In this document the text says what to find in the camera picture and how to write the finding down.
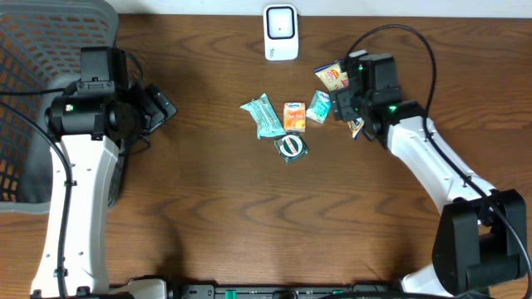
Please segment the green white tissue pack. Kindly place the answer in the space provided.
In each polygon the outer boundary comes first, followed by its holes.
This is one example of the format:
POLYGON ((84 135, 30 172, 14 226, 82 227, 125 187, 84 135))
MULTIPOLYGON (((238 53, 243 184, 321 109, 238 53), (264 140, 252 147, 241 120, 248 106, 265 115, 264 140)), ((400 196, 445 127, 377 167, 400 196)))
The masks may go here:
POLYGON ((306 110, 306 116, 320 124, 324 124, 328 112, 331 109, 329 94, 324 91, 315 91, 309 107, 306 110))

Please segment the dark green Zam-Buk box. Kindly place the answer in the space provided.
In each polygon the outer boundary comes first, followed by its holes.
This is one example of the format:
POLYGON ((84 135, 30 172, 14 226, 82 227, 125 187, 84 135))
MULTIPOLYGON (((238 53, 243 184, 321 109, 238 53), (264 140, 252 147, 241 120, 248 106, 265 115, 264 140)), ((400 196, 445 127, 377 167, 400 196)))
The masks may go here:
POLYGON ((287 134, 273 144, 285 164, 291 164, 308 153, 308 147, 298 133, 287 134))

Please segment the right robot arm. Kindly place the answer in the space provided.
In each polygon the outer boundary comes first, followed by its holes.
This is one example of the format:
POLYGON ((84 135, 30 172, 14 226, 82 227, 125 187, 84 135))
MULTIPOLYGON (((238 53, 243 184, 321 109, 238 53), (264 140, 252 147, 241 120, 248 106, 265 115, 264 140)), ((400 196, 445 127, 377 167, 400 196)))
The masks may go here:
POLYGON ((526 206, 514 190, 479 177, 441 138, 426 110, 405 101, 391 54, 355 51, 339 62, 346 85, 331 91, 336 120, 357 121, 414 174, 440 221, 431 263, 401 278, 406 293, 451 297, 522 278, 530 262, 526 206))

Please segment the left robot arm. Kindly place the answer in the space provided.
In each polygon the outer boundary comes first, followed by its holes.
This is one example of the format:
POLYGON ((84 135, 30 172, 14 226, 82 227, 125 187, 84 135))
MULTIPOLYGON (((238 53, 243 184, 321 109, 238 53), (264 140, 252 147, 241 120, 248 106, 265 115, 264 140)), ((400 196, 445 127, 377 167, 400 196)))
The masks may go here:
POLYGON ((168 298, 163 278, 111 287, 106 218, 121 154, 177 111, 161 89, 130 82, 130 55, 116 47, 81 49, 81 77, 45 113, 52 159, 47 237, 33 298, 168 298))

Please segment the light teal wipes pack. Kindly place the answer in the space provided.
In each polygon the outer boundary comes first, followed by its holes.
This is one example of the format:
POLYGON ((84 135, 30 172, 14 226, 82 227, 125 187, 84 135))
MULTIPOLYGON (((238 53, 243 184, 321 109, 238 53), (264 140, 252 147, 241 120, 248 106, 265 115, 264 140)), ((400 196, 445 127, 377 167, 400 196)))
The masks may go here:
POLYGON ((240 109, 248 111, 253 118, 257 125, 258 140, 286 134, 286 131, 284 130, 266 93, 263 93, 258 99, 253 99, 250 102, 243 104, 240 106, 240 109))

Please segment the yellow antibacterial wipes bag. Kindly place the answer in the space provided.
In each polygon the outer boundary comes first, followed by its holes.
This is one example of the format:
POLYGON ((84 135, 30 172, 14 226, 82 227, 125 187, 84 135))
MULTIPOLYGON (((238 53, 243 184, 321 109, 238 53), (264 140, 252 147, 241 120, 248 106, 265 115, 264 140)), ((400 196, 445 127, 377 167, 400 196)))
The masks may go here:
MULTIPOLYGON (((322 81, 329 91, 338 91, 349 85, 347 73, 341 70, 339 61, 315 69, 314 74, 322 81)), ((347 125, 352 132, 352 138, 356 140, 362 132, 364 126, 363 119, 357 118, 355 120, 350 120, 347 125)))

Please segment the orange tissue pack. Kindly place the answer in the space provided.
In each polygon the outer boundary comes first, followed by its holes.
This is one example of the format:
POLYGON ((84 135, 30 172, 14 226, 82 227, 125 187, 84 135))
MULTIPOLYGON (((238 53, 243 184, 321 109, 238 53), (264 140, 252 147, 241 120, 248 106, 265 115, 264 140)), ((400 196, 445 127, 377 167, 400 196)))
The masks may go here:
POLYGON ((287 102, 283 106, 283 128, 287 132, 306 130, 306 108, 302 102, 287 102))

